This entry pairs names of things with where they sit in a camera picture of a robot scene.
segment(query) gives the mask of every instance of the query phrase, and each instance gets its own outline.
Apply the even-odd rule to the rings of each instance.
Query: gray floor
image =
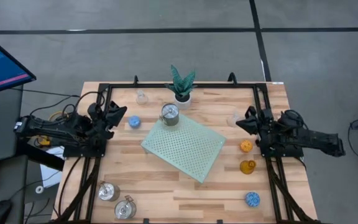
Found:
[[[256,0],[261,27],[358,27],[358,0]],[[0,0],[0,30],[252,27],[240,0]],[[311,129],[339,133],[347,156],[305,150],[319,219],[358,223],[358,158],[347,128],[358,118],[358,32],[263,34],[273,81],[285,82],[290,105]],[[34,72],[26,89],[79,94],[84,81],[169,80],[169,66],[197,71],[197,80],[262,81],[254,33],[0,35],[0,44]],[[24,93],[22,114],[60,97]],[[61,109],[40,111],[47,118]],[[358,132],[352,132],[358,151]],[[40,179],[29,164],[28,182]],[[54,200],[56,187],[26,201]],[[48,208],[44,213],[51,213]],[[42,217],[30,222],[45,221]]]

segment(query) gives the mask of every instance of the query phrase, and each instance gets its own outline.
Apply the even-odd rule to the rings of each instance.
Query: white paper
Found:
[[[54,154],[55,156],[63,159],[63,149],[61,147],[55,147],[55,148],[48,149],[47,153]],[[49,168],[42,164],[40,165],[40,168],[41,168],[42,180],[44,180],[43,181],[44,188],[48,188],[50,186],[60,183],[60,179],[62,178],[61,171],[59,173],[55,174],[57,172],[57,170]]]

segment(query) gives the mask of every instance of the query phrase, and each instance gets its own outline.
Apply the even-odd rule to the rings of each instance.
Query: white pot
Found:
[[[175,102],[175,105],[179,108],[179,110],[187,110],[191,105],[191,93],[189,93],[190,97],[186,102],[180,102],[175,97],[175,94],[173,94],[173,100]]]

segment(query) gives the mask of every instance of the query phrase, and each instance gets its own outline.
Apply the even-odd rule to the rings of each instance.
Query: potted plant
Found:
[[[193,85],[196,72],[192,71],[188,76],[182,79],[175,66],[171,65],[171,71],[173,76],[173,84],[169,85],[168,83],[164,83],[164,85],[174,93],[173,99],[175,100],[175,104],[178,106],[178,108],[185,110],[189,108],[191,103],[190,92],[194,87],[196,87]]]

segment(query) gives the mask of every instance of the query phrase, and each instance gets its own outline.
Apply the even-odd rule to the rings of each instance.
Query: snake plant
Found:
[[[165,87],[170,89],[175,93],[176,96],[180,98],[184,98],[187,96],[196,85],[193,85],[194,79],[196,77],[196,72],[190,72],[184,79],[178,73],[177,68],[171,65],[171,72],[173,77],[173,84],[169,85],[168,83],[164,83]]]

